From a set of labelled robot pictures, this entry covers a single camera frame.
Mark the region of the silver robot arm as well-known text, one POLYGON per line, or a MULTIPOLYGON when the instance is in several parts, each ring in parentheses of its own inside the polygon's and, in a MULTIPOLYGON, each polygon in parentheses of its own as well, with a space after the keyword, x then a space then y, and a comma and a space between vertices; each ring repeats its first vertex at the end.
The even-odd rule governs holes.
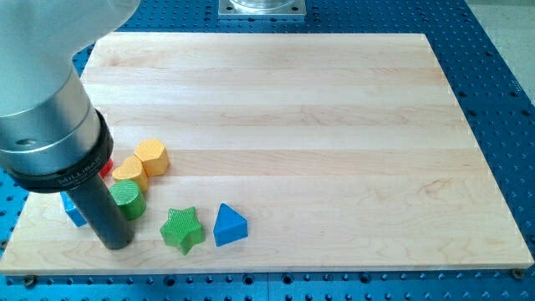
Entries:
POLYGON ((81 161, 103 126, 73 56, 140 0, 1 0, 1 165, 30 176, 81 161))

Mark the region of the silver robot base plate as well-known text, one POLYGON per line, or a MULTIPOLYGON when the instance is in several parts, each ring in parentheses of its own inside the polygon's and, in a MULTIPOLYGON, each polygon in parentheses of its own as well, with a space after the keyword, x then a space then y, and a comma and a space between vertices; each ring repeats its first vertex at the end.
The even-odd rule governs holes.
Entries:
POLYGON ((305 0, 220 0, 220 19, 304 18, 305 0))

